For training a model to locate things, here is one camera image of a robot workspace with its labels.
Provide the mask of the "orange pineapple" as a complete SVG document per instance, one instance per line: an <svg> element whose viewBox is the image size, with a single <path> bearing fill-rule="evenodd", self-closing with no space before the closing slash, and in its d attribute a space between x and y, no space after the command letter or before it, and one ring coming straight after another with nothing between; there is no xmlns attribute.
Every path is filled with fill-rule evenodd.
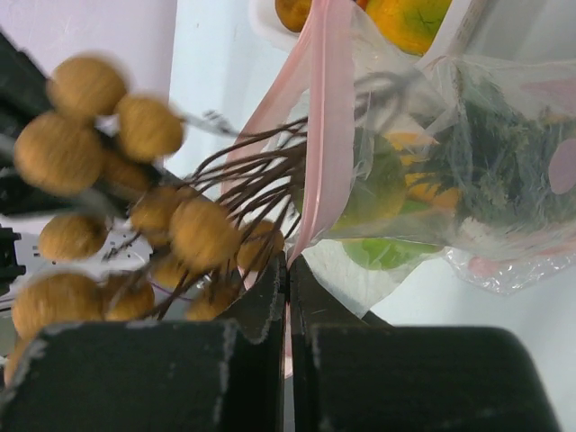
<svg viewBox="0 0 576 432"><path fill-rule="evenodd" d="M430 73L447 108L424 119L438 142L418 167L461 195L452 211L397 216L382 235L456 245L484 233L560 243L575 231L575 64L445 58Z"/></svg>

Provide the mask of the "brown kiwi fruit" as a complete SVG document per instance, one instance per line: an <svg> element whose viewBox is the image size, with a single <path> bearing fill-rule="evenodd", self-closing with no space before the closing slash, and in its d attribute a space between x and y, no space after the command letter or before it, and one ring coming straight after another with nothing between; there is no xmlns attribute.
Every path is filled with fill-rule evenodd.
<svg viewBox="0 0 576 432"><path fill-rule="evenodd" d="M309 16L311 0L275 0L274 9L288 31L299 33Z"/></svg>

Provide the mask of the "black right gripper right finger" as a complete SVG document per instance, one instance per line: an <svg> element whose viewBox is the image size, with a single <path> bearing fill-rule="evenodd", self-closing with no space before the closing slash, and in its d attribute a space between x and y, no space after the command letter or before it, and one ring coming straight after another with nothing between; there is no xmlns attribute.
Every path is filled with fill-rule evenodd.
<svg viewBox="0 0 576 432"><path fill-rule="evenodd" d="M358 318L303 258L289 272L299 431L556 431L533 361L509 331Z"/></svg>

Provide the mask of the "white plastic fruit tray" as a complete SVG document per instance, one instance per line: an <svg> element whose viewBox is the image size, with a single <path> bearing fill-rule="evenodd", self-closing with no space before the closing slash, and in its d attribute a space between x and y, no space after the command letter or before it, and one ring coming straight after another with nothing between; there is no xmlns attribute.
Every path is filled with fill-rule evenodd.
<svg viewBox="0 0 576 432"><path fill-rule="evenodd" d="M482 0L453 1L421 63L427 64L443 56L462 53L466 49L487 3L487 1ZM271 42L281 50L291 51L298 39L296 33L288 31L281 24L276 15L273 1L249 1L248 19L256 35Z"/></svg>

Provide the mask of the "yellow orange mango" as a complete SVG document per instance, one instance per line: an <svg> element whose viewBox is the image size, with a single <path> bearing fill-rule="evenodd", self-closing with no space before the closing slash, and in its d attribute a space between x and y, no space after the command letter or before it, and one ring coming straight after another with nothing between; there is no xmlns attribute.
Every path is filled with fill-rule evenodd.
<svg viewBox="0 0 576 432"><path fill-rule="evenodd" d="M434 139L416 132L390 132L382 136L356 129L355 161L362 159L362 150L370 149L371 170L354 181L346 208L333 229L351 229L430 206L454 210L460 191L443 187L431 172L418 167L427 159L426 151L437 145Z"/></svg>

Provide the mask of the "clear zip top bag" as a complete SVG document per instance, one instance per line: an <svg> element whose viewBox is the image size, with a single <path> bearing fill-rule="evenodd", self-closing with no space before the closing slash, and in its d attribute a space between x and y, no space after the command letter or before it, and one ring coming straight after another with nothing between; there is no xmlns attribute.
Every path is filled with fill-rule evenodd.
<svg viewBox="0 0 576 432"><path fill-rule="evenodd" d="M315 1L227 159L225 203L323 236L459 250L511 285L575 257L575 60L409 62L350 1Z"/></svg>

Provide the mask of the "brown longan bunch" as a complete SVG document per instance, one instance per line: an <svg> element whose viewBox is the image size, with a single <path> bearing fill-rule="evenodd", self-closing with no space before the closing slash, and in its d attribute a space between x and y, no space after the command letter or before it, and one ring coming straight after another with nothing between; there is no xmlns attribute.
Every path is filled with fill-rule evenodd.
<svg viewBox="0 0 576 432"><path fill-rule="evenodd" d="M135 194L120 220L84 211L53 214L40 233L39 255L72 264L92 257L107 262L138 240L152 253L135 269L111 271L102 281L65 270L27 283L12 307L18 339L4 367L7 384L27 346L48 326L157 321L189 292L195 296L187 320L213 320L226 311L248 279L260 278L284 254L281 227L303 184L308 155L308 121L300 118L241 132L235 146L177 179L161 173L157 162L182 147L187 125L230 134L219 115L195 120L153 95L133 93L119 66L93 53L67 58L45 77L56 113L113 136L128 160L154 167L159 178L121 178Z"/></svg>

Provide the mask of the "green orange mango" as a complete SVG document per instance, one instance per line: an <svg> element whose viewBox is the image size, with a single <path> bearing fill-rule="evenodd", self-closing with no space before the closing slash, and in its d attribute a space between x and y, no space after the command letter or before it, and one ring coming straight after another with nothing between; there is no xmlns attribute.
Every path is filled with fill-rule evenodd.
<svg viewBox="0 0 576 432"><path fill-rule="evenodd" d="M365 12L400 50L422 57L430 48L451 0L370 0Z"/></svg>

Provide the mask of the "green leaf vegetable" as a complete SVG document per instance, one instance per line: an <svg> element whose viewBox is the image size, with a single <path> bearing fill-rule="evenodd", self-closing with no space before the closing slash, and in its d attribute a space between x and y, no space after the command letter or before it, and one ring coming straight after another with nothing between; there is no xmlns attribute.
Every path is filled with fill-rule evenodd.
<svg viewBox="0 0 576 432"><path fill-rule="evenodd" d="M387 238L353 238L339 241L346 255L366 270L384 271L433 255L442 247Z"/></svg>

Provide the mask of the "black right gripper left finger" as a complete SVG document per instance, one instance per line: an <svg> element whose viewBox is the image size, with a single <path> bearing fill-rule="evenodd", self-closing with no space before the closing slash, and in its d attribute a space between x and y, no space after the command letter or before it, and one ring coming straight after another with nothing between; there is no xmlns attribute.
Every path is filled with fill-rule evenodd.
<svg viewBox="0 0 576 432"><path fill-rule="evenodd" d="M55 324L1 395L4 431L279 431L284 259L212 321Z"/></svg>

